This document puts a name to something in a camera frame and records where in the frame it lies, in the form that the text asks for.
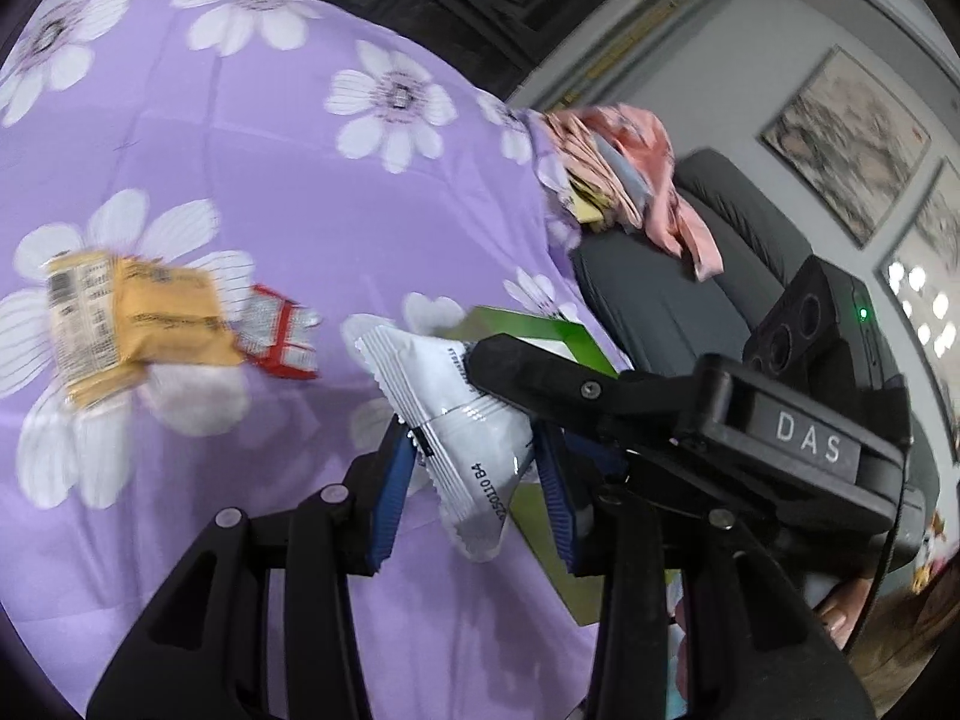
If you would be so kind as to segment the person's hand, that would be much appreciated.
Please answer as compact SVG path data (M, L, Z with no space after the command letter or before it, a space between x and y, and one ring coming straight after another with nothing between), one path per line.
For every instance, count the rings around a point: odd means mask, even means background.
M853 582L838 585L818 606L818 617L839 649L848 644L859 616L866 608L871 589L872 582L868 578L856 578Z

